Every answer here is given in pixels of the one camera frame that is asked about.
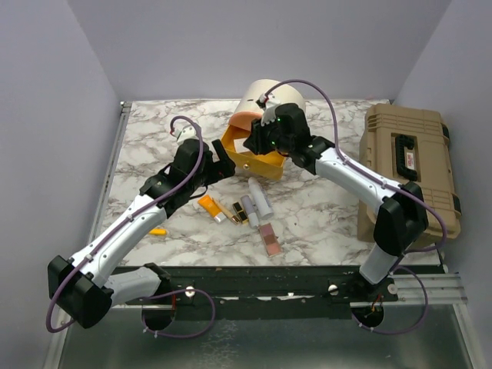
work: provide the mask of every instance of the white marble tabletop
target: white marble tabletop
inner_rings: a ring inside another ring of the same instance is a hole
[[[364,115],[373,104],[387,101],[334,101],[340,122],[340,143],[352,158],[364,130]],[[135,102],[111,186],[103,229],[125,210],[145,179],[173,159],[177,148],[169,135],[169,121],[187,115],[202,126],[205,142],[220,138],[238,100],[190,100]],[[326,102],[307,102],[307,120],[314,135],[333,140],[333,122]],[[237,169],[233,178],[208,189],[208,194],[228,206],[249,194],[250,173]],[[372,244],[357,240],[358,200],[343,188],[317,178],[287,160],[280,181],[264,178],[273,204],[270,220],[283,253],[268,257],[258,231],[230,221],[215,224],[210,215],[190,201],[162,227],[167,236],[148,235],[125,257],[122,264],[195,266],[263,265],[358,265]],[[412,254],[404,264],[439,264],[435,253]]]

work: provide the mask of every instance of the black handle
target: black handle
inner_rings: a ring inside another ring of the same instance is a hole
[[[405,148],[412,150],[415,147],[415,141],[412,137],[398,135],[394,139],[394,153],[397,159],[397,173],[409,181],[417,180],[417,171],[407,168],[405,164]]]

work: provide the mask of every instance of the plastic case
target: plastic case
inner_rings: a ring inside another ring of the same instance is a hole
[[[424,201],[446,222],[448,238],[460,233],[461,207],[454,192],[448,146],[449,131],[436,111],[377,104],[367,110],[359,148],[361,164],[401,183],[420,185]],[[429,227],[412,248],[424,248],[442,237],[437,219],[429,212]],[[374,242],[376,217],[359,202],[357,238]]]

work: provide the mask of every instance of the gray wall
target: gray wall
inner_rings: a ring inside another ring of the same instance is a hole
[[[259,78],[395,98],[450,1],[68,2],[121,99],[145,100],[241,97]]]
[[[0,5],[0,367],[36,368],[46,266],[86,241],[119,103],[65,0]]]
[[[492,2],[454,0],[404,84],[397,104],[438,110],[450,127],[454,180],[463,208],[446,260],[470,298],[492,365]]]

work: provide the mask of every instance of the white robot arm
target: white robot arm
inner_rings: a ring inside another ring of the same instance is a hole
[[[264,104],[268,116],[251,123],[244,146],[256,155],[279,151],[298,167],[355,194],[374,211],[376,245],[359,273],[371,285],[380,283],[428,226],[425,209],[391,189],[399,188],[423,200],[421,188],[413,182],[402,185],[384,178],[349,159],[333,142],[312,136],[305,114],[296,104],[268,102]]]
[[[186,138],[194,136],[188,134],[190,132],[194,131],[186,128],[181,132],[178,136],[181,145],[173,162],[145,182],[140,194],[115,223],[68,260],[57,256],[50,262],[48,288],[52,299],[51,310],[56,302],[82,327],[91,327],[104,317],[111,306],[150,297],[159,286],[168,282],[163,270],[154,264],[146,264],[124,274],[111,274],[152,228],[188,203],[197,188],[234,175],[235,164],[226,155],[219,140],[212,144],[220,160],[213,161],[212,151],[206,144],[203,144],[199,160],[200,141]],[[196,171],[185,182],[184,178],[192,173],[198,161]]]

